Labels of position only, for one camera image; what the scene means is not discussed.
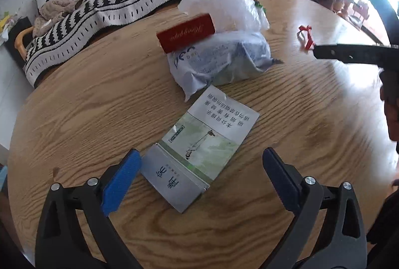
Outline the red cigarette box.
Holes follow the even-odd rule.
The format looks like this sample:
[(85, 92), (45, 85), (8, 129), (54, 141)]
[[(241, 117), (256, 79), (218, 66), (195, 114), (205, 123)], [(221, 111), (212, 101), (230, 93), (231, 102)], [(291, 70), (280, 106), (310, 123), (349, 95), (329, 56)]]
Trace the red cigarette box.
[(200, 14), (156, 34), (164, 52), (169, 54), (215, 34), (210, 14)]

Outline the red ribbon bow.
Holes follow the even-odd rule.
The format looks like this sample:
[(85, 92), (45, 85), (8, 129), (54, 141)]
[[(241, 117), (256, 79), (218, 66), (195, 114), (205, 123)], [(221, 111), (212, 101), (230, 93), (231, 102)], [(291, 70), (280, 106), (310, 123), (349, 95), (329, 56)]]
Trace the red ribbon bow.
[(312, 36), (312, 27), (310, 25), (300, 25), (298, 27), (297, 36), (299, 41), (303, 44), (305, 51), (313, 50), (315, 47), (315, 41)]

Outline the small green toy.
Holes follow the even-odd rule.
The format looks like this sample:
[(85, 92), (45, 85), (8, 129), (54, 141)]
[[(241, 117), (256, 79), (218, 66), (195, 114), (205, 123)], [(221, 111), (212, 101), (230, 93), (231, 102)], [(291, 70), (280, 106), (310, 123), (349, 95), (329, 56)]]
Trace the small green toy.
[(258, 13), (263, 12), (264, 14), (266, 14), (265, 7), (258, 0), (254, 0), (254, 4), (255, 7), (258, 9)]

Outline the crumpled blue white wrapper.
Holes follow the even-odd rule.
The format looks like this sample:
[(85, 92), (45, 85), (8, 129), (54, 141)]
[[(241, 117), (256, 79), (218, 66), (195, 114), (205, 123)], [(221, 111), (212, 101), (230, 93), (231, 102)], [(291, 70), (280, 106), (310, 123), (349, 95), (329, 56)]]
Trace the crumpled blue white wrapper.
[(167, 54), (170, 73), (188, 101), (210, 86), (256, 78), (283, 61), (271, 56), (262, 33), (231, 31), (216, 33)]

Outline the white cabinet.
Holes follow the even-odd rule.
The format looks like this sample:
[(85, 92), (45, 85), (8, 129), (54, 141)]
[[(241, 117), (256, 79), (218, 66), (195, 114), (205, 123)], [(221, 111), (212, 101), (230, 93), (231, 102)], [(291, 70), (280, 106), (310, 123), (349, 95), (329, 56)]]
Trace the white cabinet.
[(33, 87), (4, 46), (1, 46), (0, 62), (0, 134), (1, 145), (8, 150), (17, 115)]

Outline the clear plastic bag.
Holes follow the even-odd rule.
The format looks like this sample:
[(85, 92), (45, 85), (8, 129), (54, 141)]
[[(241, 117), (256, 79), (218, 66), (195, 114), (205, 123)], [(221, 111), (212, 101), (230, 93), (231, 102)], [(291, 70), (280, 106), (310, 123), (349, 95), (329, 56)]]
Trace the clear plastic bag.
[(254, 0), (181, 0), (178, 9), (188, 16), (210, 14), (217, 33), (228, 31), (261, 32), (270, 28)]

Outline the beige clothing on sofa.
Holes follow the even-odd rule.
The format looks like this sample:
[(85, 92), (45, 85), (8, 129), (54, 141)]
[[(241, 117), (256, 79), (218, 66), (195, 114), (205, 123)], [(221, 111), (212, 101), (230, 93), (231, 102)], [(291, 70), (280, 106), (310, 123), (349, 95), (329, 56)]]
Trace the beige clothing on sofa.
[(77, 10), (84, 0), (48, 0), (39, 9), (38, 16), (34, 20), (32, 37), (40, 37), (46, 34), (57, 22)]

